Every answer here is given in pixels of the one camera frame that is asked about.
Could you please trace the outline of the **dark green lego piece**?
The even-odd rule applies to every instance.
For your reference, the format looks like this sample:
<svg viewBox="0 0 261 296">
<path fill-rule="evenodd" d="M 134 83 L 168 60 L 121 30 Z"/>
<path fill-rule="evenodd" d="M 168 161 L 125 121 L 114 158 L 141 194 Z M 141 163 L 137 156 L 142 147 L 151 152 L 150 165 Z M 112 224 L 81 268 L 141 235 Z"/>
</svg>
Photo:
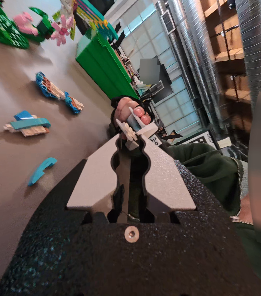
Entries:
<svg viewBox="0 0 261 296">
<path fill-rule="evenodd" d="M 38 31 L 38 35 L 35 36 L 33 34 L 28 34 L 27 38 L 33 42 L 41 43 L 45 40 L 50 39 L 52 33 L 55 31 L 55 29 L 52 27 L 52 21 L 49 19 L 48 14 L 45 13 L 43 10 L 36 8 L 36 7 L 29 7 L 29 9 L 36 14 L 38 14 L 40 17 L 42 17 L 41 22 L 37 25 L 37 27 L 34 27 Z"/>
</svg>

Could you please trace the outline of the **black monitor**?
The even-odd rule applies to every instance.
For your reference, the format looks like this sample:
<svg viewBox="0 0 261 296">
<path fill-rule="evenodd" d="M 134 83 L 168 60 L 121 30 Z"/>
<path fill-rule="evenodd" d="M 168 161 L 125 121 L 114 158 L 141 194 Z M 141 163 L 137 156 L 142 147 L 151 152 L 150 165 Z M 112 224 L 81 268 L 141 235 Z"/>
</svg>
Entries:
<svg viewBox="0 0 261 296">
<path fill-rule="evenodd" d="M 164 64 L 160 65 L 159 79 L 163 84 L 163 89 L 161 89 L 153 96 L 154 104 L 157 104 L 158 102 L 162 101 L 163 99 L 165 99 L 173 93 L 173 90 L 171 88 L 172 82 Z"/>
</svg>

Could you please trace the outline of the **green plastic bin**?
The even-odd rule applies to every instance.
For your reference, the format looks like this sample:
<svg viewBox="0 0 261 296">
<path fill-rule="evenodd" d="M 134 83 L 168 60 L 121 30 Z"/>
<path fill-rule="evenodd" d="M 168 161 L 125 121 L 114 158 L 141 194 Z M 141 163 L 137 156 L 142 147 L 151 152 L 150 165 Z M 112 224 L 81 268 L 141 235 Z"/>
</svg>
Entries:
<svg viewBox="0 0 261 296">
<path fill-rule="evenodd" d="M 80 38 L 76 61 L 109 99 L 121 95 L 139 99 L 114 49 L 98 32 L 90 29 Z"/>
</svg>

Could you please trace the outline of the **pink lego flower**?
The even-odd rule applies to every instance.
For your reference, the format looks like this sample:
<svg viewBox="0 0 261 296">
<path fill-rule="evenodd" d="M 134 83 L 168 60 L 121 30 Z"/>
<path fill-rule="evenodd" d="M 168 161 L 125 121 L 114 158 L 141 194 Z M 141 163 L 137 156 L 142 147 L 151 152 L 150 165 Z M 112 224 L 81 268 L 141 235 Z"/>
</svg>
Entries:
<svg viewBox="0 0 261 296">
<path fill-rule="evenodd" d="M 57 46 L 66 44 L 66 36 L 70 35 L 71 29 L 74 24 L 74 17 L 70 16 L 68 18 L 65 15 L 60 16 L 60 24 L 53 22 L 51 26 L 54 29 L 54 32 L 51 34 L 51 39 L 56 40 Z"/>
</svg>

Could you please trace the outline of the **silver ventilation duct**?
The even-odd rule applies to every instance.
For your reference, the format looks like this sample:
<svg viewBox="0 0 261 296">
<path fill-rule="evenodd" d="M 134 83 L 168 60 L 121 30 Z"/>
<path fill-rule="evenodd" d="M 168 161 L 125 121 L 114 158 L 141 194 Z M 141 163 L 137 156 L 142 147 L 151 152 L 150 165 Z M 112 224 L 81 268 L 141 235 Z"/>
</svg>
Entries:
<svg viewBox="0 0 261 296">
<path fill-rule="evenodd" d="M 188 23 L 187 14 L 185 12 L 183 2 L 179 0 L 168 1 L 173 20 L 177 27 L 178 34 L 184 51 L 186 53 L 190 69 L 195 80 L 197 90 L 199 92 L 203 107 L 208 116 L 210 126 L 217 135 L 221 135 L 222 120 L 216 113 L 214 100 L 212 99 L 206 85 L 199 61 L 198 53 L 196 50 L 195 42 Z"/>
<path fill-rule="evenodd" d="M 236 0 L 244 62 L 251 93 L 261 91 L 261 0 Z"/>
</svg>

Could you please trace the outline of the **white round lego plate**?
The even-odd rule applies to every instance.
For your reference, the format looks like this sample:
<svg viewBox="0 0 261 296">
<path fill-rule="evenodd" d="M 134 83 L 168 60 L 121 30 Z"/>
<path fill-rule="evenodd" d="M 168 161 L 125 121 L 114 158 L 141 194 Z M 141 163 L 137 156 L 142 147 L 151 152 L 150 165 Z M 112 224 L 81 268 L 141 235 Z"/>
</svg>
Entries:
<svg viewBox="0 0 261 296">
<path fill-rule="evenodd" d="M 137 143 L 137 136 L 135 131 L 127 124 L 127 123 L 122 123 L 120 120 L 116 119 L 116 123 L 120 127 L 121 131 L 124 133 L 126 136 L 126 143 L 125 146 L 129 151 L 132 151 L 136 148 L 139 147 L 139 144 Z"/>
</svg>

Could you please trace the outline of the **person's right forearm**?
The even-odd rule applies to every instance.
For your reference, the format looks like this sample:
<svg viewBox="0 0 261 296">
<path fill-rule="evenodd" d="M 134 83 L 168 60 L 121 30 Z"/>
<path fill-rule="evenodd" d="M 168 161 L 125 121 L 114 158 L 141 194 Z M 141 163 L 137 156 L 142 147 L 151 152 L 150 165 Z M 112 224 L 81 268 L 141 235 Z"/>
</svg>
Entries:
<svg viewBox="0 0 261 296">
<path fill-rule="evenodd" d="M 163 150 L 198 178 L 229 216 L 247 219 L 250 215 L 247 162 L 225 156 L 205 143 L 164 143 Z"/>
</svg>

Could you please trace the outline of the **large paned window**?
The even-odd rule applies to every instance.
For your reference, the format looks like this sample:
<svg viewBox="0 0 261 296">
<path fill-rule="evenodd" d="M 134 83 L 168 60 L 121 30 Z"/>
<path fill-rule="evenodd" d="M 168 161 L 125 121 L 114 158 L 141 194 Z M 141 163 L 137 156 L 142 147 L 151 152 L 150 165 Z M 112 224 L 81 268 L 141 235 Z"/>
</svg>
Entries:
<svg viewBox="0 0 261 296">
<path fill-rule="evenodd" d="M 182 136 L 202 129 L 203 119 L 199 119 L 196 95 L 192 96 L 188 86 L 188 75 L 182 73 L 177 61 L 170 36 L 157 12 L 157 1 L 114 1 L 114 6 L 106 13 L 106 19 L 113 27 L 121 24 L 119 34 L 125 33 L 121 49 L 129 56 L 132 66 L 139 70 L 140 60 L 158 58 L 166 72 L 161 78 L 166 83 L 153 99 L 153 108 L 162 120 L 165 131 L 173 131 Z"/>
</svg>

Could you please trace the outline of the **teal and white lego assembly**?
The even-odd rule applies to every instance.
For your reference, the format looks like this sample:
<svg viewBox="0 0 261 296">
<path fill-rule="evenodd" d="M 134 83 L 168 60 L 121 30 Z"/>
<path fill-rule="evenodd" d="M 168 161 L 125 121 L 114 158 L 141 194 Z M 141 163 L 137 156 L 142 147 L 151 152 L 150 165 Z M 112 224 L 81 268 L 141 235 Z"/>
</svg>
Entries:
<svg viewBox="0 0 261 296">
<path fill-rule="evenodd" d="M 21 132 L 24 137 L 42 135 L 49 133 L 51 123 L 46 118 L 39 118 L 23 110 L 14 115 L 15 121 L 3 126 L 3 130 L 11 133 Z"/>
</svg>

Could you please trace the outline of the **white vent grille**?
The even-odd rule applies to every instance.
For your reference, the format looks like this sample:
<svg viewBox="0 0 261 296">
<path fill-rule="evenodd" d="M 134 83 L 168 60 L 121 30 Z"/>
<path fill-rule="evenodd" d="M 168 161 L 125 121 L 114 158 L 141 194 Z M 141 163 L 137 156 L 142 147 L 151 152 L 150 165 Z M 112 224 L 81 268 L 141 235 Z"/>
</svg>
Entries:
<svg viewBox="0 0 261 296">
<path fill-rule="evenodd" d="M 163 22 L 163 26 L 166 30 L 167 35 L 170 35 L 172 32 L 176 30 L 169 9 L 167 9 L 163 14 L 161 14 L 160 18 Z"/>
</svg>

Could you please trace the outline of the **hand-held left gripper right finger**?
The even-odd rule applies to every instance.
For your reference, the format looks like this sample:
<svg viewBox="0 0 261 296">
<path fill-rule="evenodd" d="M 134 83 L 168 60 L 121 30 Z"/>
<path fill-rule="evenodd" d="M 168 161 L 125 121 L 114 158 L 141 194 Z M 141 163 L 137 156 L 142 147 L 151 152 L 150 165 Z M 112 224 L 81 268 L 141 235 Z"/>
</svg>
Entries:
<svg viewBox="0 0 261 296">
<path fill-rule="evenodd" d="M 142 153 L 148 160 L 143 175 L 143 192 L 147 198 L 147 210 L 155 222 L 174 222 L 177 212 L 196 211 L 196 205 L 188 191 L 174 159 L 146 136 L 140 136 Z"/>
</svg>

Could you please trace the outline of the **blue brown white lego assembly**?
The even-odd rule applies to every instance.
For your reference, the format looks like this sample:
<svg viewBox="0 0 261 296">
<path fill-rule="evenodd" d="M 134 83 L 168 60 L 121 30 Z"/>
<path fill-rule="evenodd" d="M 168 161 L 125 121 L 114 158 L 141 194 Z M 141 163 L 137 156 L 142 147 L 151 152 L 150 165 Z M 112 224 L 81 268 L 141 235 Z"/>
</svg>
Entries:
<svg viewBox="0 0 261 296">
<path fill-rule="evenodd" d="M 55 84 L 46 78 L 43 72 L 37 72 L 35 76 L 36 84 L 45 97 L 64 101 L 66 106 L 76 115 L 83 110 L 84 106 L 82 103 L 71 97 L 68 92 L 61 91 Z"/>
</svg>

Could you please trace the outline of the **green lego model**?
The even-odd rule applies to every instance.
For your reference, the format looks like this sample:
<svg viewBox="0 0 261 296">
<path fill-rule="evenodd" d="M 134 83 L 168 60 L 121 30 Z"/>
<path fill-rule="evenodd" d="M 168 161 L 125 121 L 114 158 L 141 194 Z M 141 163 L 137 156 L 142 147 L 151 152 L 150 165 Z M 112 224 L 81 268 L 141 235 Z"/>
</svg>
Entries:
<svg viewBox="0 0 261 296">
<path fill-rule="evenodd" d="M 19 49 L 28 49 L 29 41 L 18 30 L 16 24 L 10 20 L 1 7 L 0 2 L 0 43 Z"/>
</svg>

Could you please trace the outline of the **pink lego figure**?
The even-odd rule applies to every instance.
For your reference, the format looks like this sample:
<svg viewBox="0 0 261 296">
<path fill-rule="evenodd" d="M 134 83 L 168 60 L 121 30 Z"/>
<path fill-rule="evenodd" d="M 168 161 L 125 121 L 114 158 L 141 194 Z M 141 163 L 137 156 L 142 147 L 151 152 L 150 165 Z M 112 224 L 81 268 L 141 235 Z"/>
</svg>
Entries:
<svg viewBox="0 0 261 296">
<path fill-rule="evenodd" d="M 39 34 L 37 28 L 32 24 L 33 18 L 27 12 L 23 12 L 13 17 L 13 21 L 19 31 L 25 34 L 37 36 Z"/>
</svg>

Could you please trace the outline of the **person's right hand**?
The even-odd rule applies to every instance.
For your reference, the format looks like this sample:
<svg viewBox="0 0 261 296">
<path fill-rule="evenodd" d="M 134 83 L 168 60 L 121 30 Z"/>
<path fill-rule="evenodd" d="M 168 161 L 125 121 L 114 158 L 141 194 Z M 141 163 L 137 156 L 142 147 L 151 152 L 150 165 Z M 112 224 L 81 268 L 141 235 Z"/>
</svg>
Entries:
<svg viewBox="0 0 261 296">
<path fill-rule="evenodd" d="M 130 111 L 130 108 L 133 110 L 133 113 L 141 119 L 141 121 L 148 125 L 151 122 L 151 117 L 148 113 L 145 113 L 145 110 L 139 106 L 139 104 L 135 101 L 133 101 L 131 98 L 123 97 L 119 103 L 118 106 L 114 112 L 113 117 L 113 124 L 115 128 L 118 127 L 116 119 L 118 119 L 120 122 L 126 122 L 130 115 L 132 115 L 132 112 Z"/>
</svg>

